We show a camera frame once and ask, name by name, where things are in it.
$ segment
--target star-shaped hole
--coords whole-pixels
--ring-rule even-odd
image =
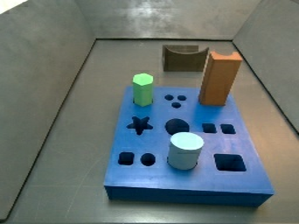
[[[153,128],[152,125],[148,124],[149,117],[140,119],[138,117],[132,117],[133,122],[128,124],[125,127],[128,129],[134,129],[134,133],[140,136],[144,130],[150,130]]]

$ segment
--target orange block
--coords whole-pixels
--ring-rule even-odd
[[[225,105],[240,62],[241,58],[237,52],[233,52],[229,56],[209,52],[200,86],[200,104],[213,106]]]

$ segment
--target wooden block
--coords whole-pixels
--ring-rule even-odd
[[[162,70],[165,72],[201,72],[209,48],[198,52],[197,45],[164,45]]]
[[[200,104],[213,106],[225,105],[240,62],[241,58],[237,52],[233,52],[229,56],[209,52],[200,86]]]

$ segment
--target white block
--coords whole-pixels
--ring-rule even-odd
[[[190,132],[178,132],[170,137],[168,164],[178,170],[194,167],[204,142],[200,136]]]

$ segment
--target green block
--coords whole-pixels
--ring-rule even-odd
[[[133,77],[134,104],[144,107],[153,102],[153,76],[146,73]]]

